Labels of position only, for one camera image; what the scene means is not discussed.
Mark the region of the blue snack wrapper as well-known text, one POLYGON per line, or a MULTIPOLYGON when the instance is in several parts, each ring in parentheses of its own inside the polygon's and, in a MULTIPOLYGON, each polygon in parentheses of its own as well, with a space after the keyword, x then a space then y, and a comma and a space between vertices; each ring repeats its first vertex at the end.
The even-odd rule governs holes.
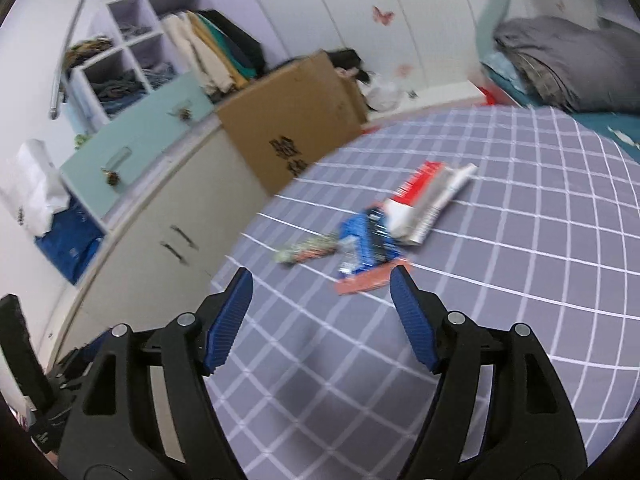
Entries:
POLYGON ((401 257, 380 206, 370 207, 345 220, 338 229, 337 249, 342 255, 338 268, 341 278, 353 278, 401 257))

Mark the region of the red white carton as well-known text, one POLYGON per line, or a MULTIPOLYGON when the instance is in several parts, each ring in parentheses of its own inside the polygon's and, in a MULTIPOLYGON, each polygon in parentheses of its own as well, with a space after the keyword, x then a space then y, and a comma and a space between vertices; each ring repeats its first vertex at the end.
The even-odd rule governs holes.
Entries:
POLYGON ((469 183, 477 166, 451 167, 444 162, 424 162, 383 202, 386 226, 398 244, 421 245, 440 213, 469 183))

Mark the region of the green patterned snack wrapper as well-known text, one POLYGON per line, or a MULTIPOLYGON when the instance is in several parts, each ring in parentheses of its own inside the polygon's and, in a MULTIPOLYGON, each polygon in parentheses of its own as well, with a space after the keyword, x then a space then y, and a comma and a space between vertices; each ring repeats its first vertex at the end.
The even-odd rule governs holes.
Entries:
POLYGON ((274 261, 292 266, 296 263, 332 255, 336 252, 337 246, 337 233, 313 235, 278 250, 274 254, 274 261))

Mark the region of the beige low cabinet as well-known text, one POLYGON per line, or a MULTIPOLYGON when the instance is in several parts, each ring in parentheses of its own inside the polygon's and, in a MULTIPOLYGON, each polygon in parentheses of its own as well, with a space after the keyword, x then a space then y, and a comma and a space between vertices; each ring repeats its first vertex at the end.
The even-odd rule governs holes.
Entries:
POLYGON ((165 158, 116 209, 89 269, 58 300, 40 362, 51 366, 119 323, 145 330, 194 310, 267 198, 223 128, 165 158))

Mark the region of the grey checked table cloth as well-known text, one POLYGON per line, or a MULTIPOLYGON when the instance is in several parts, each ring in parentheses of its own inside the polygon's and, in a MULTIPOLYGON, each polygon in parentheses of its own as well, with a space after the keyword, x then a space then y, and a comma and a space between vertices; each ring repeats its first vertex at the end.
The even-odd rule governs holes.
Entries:
POLYGON ((420 289, 478 326, 533 331, 587 458, 639 400, 639 148, 550 107, 447 110, 382 128, 304 171, 242 229, 213 277, 253 299, 206 382, 250 479, 393 479, 437 387, 387 287, 342 295, 349 258, 277 252, 337 230, 430 162, 472 166, 425 240, 404 250, 420 289))

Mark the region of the light blue drawer unit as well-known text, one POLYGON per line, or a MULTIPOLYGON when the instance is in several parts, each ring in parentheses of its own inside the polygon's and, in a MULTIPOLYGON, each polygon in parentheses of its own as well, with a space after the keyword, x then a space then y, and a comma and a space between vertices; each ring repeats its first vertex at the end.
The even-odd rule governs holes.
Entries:
POLYGON ((104 218, 164 151, 213 113, 195 77, 186 73, 126 108, 61 168, 76 198, 104 218))

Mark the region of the large brown cardboard box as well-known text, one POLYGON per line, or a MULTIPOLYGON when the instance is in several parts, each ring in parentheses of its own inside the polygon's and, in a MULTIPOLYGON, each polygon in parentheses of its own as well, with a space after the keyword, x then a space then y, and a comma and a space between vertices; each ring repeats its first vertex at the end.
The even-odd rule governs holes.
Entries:
POLYGON ((219 105, 217 116, 270 195, 355 140, 367 121, 355 79, 324 51, 253 82, 219 105))

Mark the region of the white plastic bag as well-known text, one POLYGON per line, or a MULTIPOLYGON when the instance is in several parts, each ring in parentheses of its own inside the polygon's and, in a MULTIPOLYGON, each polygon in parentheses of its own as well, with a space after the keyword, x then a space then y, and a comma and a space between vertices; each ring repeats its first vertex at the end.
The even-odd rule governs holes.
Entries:
POLYGON ((379 113, 396 110, 404 96, 397 84, 378 74, 370 75, 369 82, 362 87, 361 92, 367 106, 379 113))

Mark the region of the blue white paper bag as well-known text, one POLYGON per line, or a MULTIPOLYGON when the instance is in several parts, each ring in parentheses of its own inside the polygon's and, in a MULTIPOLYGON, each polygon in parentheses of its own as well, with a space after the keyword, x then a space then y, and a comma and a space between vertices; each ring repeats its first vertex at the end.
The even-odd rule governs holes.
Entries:
POLYGON ((1 163, 1 205, 58 273, 77 284, 104 232, 66 188, 42 141, 25 141, 1 163))

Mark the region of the hanging clothes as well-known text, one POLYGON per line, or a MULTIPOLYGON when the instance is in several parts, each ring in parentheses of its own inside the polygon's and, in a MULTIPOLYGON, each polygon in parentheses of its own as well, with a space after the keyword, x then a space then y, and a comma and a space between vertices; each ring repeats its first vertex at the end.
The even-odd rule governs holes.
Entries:
POLYGON ((217 11, 168 13, 160 24, 213 101, 265 75, 262 45, 217 11))

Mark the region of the white shelf unit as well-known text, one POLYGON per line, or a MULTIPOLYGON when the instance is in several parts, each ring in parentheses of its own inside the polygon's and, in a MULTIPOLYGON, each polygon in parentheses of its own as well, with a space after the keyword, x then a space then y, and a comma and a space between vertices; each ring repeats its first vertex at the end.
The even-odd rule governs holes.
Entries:
POLYGON ((165 34, 162 14, 186 0, 103 0, 84 39, 65 53, 65 103, 80 131, 113 120, 157 118, 166 112, 190 124, 212 106, 188 62, 165 34))

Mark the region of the teal bed sheet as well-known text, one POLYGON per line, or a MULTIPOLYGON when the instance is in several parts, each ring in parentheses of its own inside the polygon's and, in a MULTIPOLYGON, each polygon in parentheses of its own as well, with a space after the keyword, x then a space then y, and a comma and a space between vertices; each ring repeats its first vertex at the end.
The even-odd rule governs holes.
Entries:
MULTIPOLYGON (((540 97, 525 92, 524 80, 512 63, 500 52, 480 60, 486 76, 519 106, 541 107, 540 97)), ((639 116, 620 113, 578 113, 572 117, 584 127, 617 143, 635 162, 639 161, 639 116)))

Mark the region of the grey folded duvet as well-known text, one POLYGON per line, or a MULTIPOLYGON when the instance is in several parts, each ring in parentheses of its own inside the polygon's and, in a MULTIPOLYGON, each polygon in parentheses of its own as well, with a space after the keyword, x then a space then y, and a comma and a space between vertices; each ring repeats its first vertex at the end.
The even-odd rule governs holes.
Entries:
POLYGON ((494 32, 524 91, 574 113, 639 113, 639 35, 564 18, 514 18, 494 32))

